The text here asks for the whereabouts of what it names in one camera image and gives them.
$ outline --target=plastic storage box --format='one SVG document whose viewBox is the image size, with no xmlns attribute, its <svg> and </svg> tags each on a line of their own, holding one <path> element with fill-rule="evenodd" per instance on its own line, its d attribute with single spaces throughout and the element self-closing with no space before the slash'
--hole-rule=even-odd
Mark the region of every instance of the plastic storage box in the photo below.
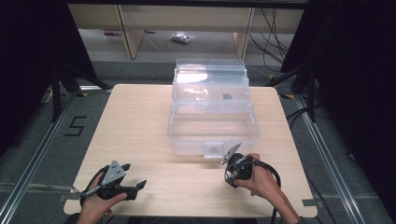
<svg viewBox="0 0 396 224">
<path fill-rule="evenodd" d="M 172 97 L 168 137 L 177 155 L 222 158 L 239 142 L 246 154 L 260 137 L 241 60 L 177 60 Z"/>
</svg>

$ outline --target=cable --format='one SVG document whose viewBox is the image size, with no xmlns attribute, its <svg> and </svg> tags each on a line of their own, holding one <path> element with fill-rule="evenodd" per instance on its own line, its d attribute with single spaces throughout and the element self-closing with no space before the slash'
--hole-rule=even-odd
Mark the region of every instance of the cable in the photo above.
<svg viewBox="0 0 396 224">
<path fill-rule="evenodd" d="M 108 221 L 106 222 L 106 224 L 110 223 L 111 219 L 113 219 L 113 217 L 110 217 L 110 218 L 108 219 Z"/>
<path fill-rule="evenodd" d="M 238 166 L 243 166 L 243 165 L 259 165 L 259 166 L 261 166 L 262 168 L 269 170 L 269 171 L 274 175 L 277 185 L 279 186 L 279 188 L 281 188 L 280 176 L 279 176 L 279 173 L 276 171 L 276 169 L 275 169 L 274 167 L 272 167 L 272 166 L 271 166 L 270 164 L 268 164 L 268 163 L 265 163 L 265 162 L 263 162 L 263 161 L 256 160 L 256 159 L 254 159 L 254 158 L 252 158 L 252 159 L 253 159 L 254 161 L 241 162 L 241 163 L 238 163 L 237 165 L 238 165 Z M 277 211 L 276 211 L 276 208 L 274 208 L 273 214 L 272 214 L 272 217 L 271 217 L 271 224 L 275 224 L 275 221 L 276 221 L 276 212 L 277 212 Z"/>
<path fill-rule="evenodd" d="M 315 217 L 315 219 L 317 220 L 318 223 L 323 224 L 323 222 L 320 220 L 319 217 Z"/>
<path fill-rule="evenodd" d="M 335 222 L 335 218 L 334 218 L 334 216 L 332 215 L 332 212 L 330 211 L 330 208 L 329 208 L 329 206 L 327 205 L 326 201 L 324 201 L 324 199 L 323 199 L 323 197 L 322 197 L 320 191 L 319 191 L 318 188 L 314 185 L 314 182 L 312 182 L 311 178 L 309 178 L 309 176 L 308 176 L 308 174 L 306 173 L 306 170 L 305 170 L 305 169 L 304 169 L 304 173 L 305 173 L 306 179 L 307 179 L 307 180 L 309 181 L 309 183 L 312 185 L 312 188 L 314 188 L 314 190 L 317 192 L 317 194 L 318 194 L 320 200 L 321 200 L 322 203 L 323 203 L 323 206 L 326 208 L 326 210 L 327 210 L 327 212 L 328 212 L 330 218 L 332 219 L 332 223 L 335 224 L 335 223 L 336 223 L 336 222 Z"/>
<path fill-rule="evenodd" d="M 268 77 L 270 76 L 270 75 L 267 75 L 264 72 L 262 72 L 262 71 L 260 71 L 259 69 L 256 69 L 256 68 L 246 67 L 246 69 L 256 71 L 256 72 L 258 72 L 258 73 L 260 73 L 260 74 L 262 74 L 264 76 L 268 76 Z"/>
<path fill-rule="evenodd" d="M 289 119 L 289 118 L 293 117 L 295 114 L 297 114 L 297 113 L 299 113 L 299 112 L 302 112 L 302 111 L 305 112 L 305 111 L 306 111 L 306 108 L 299 109 L 299 110 L 293 112 L 292 114 L 287 115 L 287 116 L 286 116 L 286 119 Z"/>
<path fill-rule="evenodd" d="M 300 115 L 302 115 L 304 112 L 305 112 L 305 111 L 300 111 L 300 112 L 296 115 L 296 117 L 294 117 L 294 119 L 291 121 L 290 129 L 293 128 L 294 121 L 296 121 L 297 118 L 300 117 Z"/>
<path fill-rule="evenodd" d="M 277 60 L 279 63 L 283 63 L 283 61 L 281 59 L 279 59 L 278 57 L 276 57 L 275 54 L 271 53 L 266 48 L 263 48 L 259 43 L 257 43 L 257 41 L 253 38 L 253 36 L 251 34 L 249 34 L 249 36 L 257 48 L 259 48 L 261 51 L 263 51 L 264 53 L 268 54 L 269 56 L 271 56 L 272 58 Z"/>
<path fill-rule="evenodd" d="M 284 50 L 287 51 L 287 50 L 289 50 L 289 48 L 287 48 L 284 44 L 282 44 L 282 43 L 279 41 L 279 39 L 277 38 L 277 31 L 276 31 L 276 8 L 273 8 L 273 23 L 272 23 L 272 25 L 270 24 L 270 22 L 268 21 L 267 17 L 265 16 L 265 13 L 264 13 L 263 8 L 262 8 L 262 15 L 264 16 L 265 21 L 267 22 L 268 27 L 270 28 L 270 34 L 269 34 L 269 36 L 268 36 L 268 39 L 266 39 L 263 35 L 262 35 L 262 37 L 267 41 L 267 44 L 268 44 L 268 43 L 270 43 L 270 37 L 271 37 L 271 35 L 273 35 L 274 38 L 275 38 L 275 40 L 276 40 L 277 46 L 274 45 L 274 44 L 272 44 L 272 43 L 270 43 L 270 44 L 273 45 L 274 47 L 277 47 L 277 48 L 279 49 L 279 53 L 280 53 L 281 57 L 284 58 L 283 56 L 284 56 L 284 55 L 286 56 L 286 53 L 284 52 Z"/>
</svg>

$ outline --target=wooden table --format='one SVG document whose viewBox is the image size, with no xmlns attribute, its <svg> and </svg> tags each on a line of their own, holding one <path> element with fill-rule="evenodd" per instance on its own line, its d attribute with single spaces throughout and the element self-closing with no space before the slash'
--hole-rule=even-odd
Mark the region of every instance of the wooden table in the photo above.
<svg viewBox="0 0 396 224">
<path fill-rule="evenodd" d="M 247 189 L 234 189 L 224 181 L 221 159 L 177 156 L 167 138 L 170 85 L 117 85 L 110 95 L 74 186 L 85 189 L 93 175 L 117 160 L 131 163 L 122 185 L 135 186 L 147 179 L 135 201 L 113 207 L 121 216 L 143 217 L 270 217 L 273 207 Z M 300 216 L 314 217 L 303 167 L 276 90 L 251 87 L 251 103 L 261 138 L 252 152 L 274 166 L 282 189 Z M 66 214 L 80 211 L 78 200 L 68 200 Z"/>
</svg>

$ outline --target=human hand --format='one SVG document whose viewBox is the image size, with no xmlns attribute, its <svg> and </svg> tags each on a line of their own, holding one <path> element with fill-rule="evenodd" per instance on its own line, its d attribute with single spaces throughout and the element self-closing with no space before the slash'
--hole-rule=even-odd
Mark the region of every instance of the human hand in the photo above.
<svg viewBox="0 0 396 224">
<path fill-rule="evenodd" d="M 251 153 L 248 156 L 253 160 L 260 160 L 259 154 Z M 300 219 L 271 171 L 260 165 L 252 165 L 252 175 L 249 180 L 236 179 L 233 183 L 238 187 L 249 189 L 251 196 L 257 195 L 266 199 L 279 212 L 285 223 L 297 223 Z"/>
<path fill-rule="evenodd" d="M 253 158 L 254 161 L 260 160 L 259 154 L 251 153 L 248 156 Z M 249 180 L 236 179 L 234 183 L 238 187 L 249 189 L 251 196 L 257 195 L 270 203 L 272 203 L 276 195 L 281 194 L 273 174 L 260 165 L 252 165 L 252 175 Z"/>
<path fill-rule="evenodd" d="M 96 188 L 103 173 L 99 174 L 93 181 L 90 189 Z M 107 213 L 109 216 L 114 216 L 111 207 L 126 199 L 127 194 L 122 193 L 111 199 L 103 200 L 97 196 L 96 193 L 87 197 L 82 205 L 81 213 L 78 218 L 78 224 L 96 224 Z"/>
</svg>

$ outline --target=finger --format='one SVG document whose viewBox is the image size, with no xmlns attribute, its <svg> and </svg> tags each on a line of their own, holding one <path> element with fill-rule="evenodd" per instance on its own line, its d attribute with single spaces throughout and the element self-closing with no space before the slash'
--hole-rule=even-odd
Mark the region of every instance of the finger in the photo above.
<svg viewBox="0 0 396 224">
<path fill-rule="evenodd" d="M 238 187 L 242 187 L 246 189 L 248 188 L 249 185 L 248 180 L 243 180 L 243 179 L 236 179 L 233 183 Z"/>
<path fill-rule="evenodd" d="M 257 161 L 260 160 L 260 155 L 257 154 L 257 153 L 249 153 L 248 156 L 253 158 L 253 159 L 255 159 L 255 160 L 257 160 Z"/>
<path fill-rule="evenodd" d="M 126 193 L 122 193 L 122 194 L 118 194 L 118 195 L 114 196 L 113 198 L 111 198 L 111 199 L 109 199 L 109 200 L 107 200 L 107 201 L 108 201 L 108 202 L 111 204 L 111 206 L 112 206 L 112 205 L 114 205 L 114 204 L 116 204 L 116 203 L 122 202 L 123 200 L 126 199 L 127 196 L 128 196 L 128 195 L 127 195 Z"/>
<path fill-rule="evenodd" d="M 100 173 L 100 174 L 95 178 L 95 180 L 93 180 L 90 189 L 94 189 L 94 188 L 96 188 L 96 186 L 98 186 L 99 180 L 100 180 L 100 178 L 102 177 L 102 175 L 103 175 L 103 172 Z"/>
</svg>

